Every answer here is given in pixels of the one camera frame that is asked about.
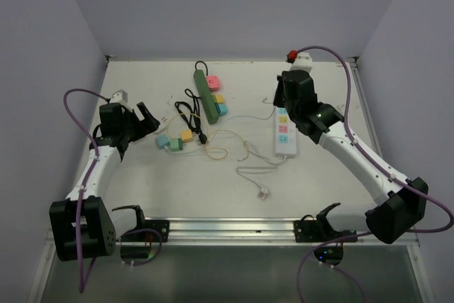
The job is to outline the green usb charger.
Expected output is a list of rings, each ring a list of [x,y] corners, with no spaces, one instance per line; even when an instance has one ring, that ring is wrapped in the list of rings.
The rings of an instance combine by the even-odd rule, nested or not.
[[[169,141],[169,147],[172,152],[183,150],[183,142],[181,138],[172,138]]]

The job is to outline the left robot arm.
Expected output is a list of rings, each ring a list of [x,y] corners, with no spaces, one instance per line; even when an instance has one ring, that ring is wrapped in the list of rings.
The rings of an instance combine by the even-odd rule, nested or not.
[[[100,106],[100,123],[89,134],[87,165],[66,198],[50,206],[50,223],[61,261],[111,255],[122,235],[139,241],[148,231],[139,205],[108,209],[103,201],[129,145],[160,127],[143,102],[137,107],[141,118],[125,104]]]

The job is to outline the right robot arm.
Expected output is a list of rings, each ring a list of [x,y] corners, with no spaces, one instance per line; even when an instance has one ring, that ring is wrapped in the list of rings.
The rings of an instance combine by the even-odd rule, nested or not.
[[[292,70],[278,75],[274,105],[287,111],[300,133],[346,166],[373,200],[367,209],[330,204],[315,219],[303,222],[302,230],[320,241],[332,241],[355,231],[370,232],[379,241],[392,244],[422,220],[427,183],[420,177],[410,180],[396,171],[349,132],[344,116],[317,99],[308,72]]]

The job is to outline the blue usb charger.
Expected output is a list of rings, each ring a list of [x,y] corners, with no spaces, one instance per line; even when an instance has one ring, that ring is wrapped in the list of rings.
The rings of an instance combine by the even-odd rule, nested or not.
[[[166,134],[160,134],[155,138],[157,147],[161,150],[170,144],[170,139]]]

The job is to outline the white power strip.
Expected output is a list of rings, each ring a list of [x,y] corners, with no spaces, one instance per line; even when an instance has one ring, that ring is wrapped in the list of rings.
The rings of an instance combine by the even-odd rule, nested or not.
[[[275,108],[274,154],[279,158],[295,158],[298,153],[297,129],[285,108]]]

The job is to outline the white usb charger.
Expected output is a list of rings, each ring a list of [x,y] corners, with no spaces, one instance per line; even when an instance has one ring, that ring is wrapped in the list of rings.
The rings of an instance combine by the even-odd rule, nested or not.
[[[167,128],[167,117],[163,116],[161,119],[159,119],[159,123],[160,125],[156,130],[155,134],[160,134]]]

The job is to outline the yellow usb charger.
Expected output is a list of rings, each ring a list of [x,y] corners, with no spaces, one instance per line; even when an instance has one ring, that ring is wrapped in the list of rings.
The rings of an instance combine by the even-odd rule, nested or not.
[[[180,133],[180,138],[183,143],[188,143],[193,141],[193,133],[191,130],[185,130]]]

